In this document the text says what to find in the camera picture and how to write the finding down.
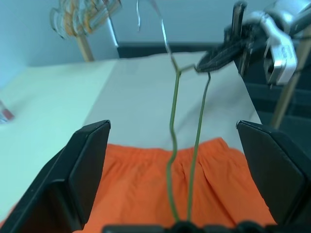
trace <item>light blue wall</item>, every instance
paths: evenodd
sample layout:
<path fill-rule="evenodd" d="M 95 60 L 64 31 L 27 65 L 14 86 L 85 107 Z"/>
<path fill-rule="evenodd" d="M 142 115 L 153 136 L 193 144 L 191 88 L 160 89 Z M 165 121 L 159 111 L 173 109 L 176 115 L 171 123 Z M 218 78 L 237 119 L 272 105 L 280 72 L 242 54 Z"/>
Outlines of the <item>light blue wall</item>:
<path fill-rule="evenodd" d="M 50 27 L 58 0 L 0 1 L 0 88 L 26 66 L 83 61 L 74 38 L 62 39 Z M 109 26 L 88 37 L 94 58 L 117 58 Z"/>
<path fill-rule="evenodd" d="M 136 0 L 122 1 L 123 9 L 113 17 L 119 42 L 163 41 L 159 18 L 140 0 L 141 32 L 137 32 Z M 238 0 L 156 0 L 163 15 L 168 41 L 220 42 L 224 27 L 231 24 Z M 246 12 L 263 10 L 275 0 L 248 0 Z"/>

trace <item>white table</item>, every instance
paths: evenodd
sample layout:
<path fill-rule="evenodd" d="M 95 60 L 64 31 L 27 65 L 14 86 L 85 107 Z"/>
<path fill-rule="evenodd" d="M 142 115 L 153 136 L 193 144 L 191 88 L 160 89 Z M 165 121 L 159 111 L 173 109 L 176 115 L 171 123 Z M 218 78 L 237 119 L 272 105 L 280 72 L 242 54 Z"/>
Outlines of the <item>white table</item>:
<path fill-rule="evenodd" d="M 201 56 L 184 53 L 176 58 L 187 65 Z M 110 119 L 110 143 L 170 149 L 174 79 L 166 54 L 28 68 L 18 75 L 0 92 L 0 100 L 16 116 L 0 125 L 0 220 L 84 124 Z M 181 79 L 175 121 L 179 148 L 194 144 L 206 80 L 206 75 L 194 72 Z M 239 119 L 260 122 L 236 67 L 230 64 L 212 73 L 201 141 L 219 136 L 241 150 L 235 129 Z"/>

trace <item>orange shorts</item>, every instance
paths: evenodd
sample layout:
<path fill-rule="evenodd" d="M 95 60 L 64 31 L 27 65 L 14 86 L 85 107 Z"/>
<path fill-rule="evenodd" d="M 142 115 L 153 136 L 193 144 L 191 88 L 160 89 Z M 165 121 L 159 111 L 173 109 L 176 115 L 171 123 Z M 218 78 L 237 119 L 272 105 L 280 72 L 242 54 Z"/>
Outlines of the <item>orange shorts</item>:
<path fill-rule="evenodd" d="M 186 219 L 193 149 L 180 150 L 172 165 L 173 195 Z M 172 152 L 108 145 L 102 179 L 83 233 L 100 233 L 107 224 L 174 224 L 166 164 Z M 197 226 L 234 227 L 244 220 L 275 223 L 260 196 L 245 156 L 222 139 L 199 146 L 194 176 L 192 217 Z"/>

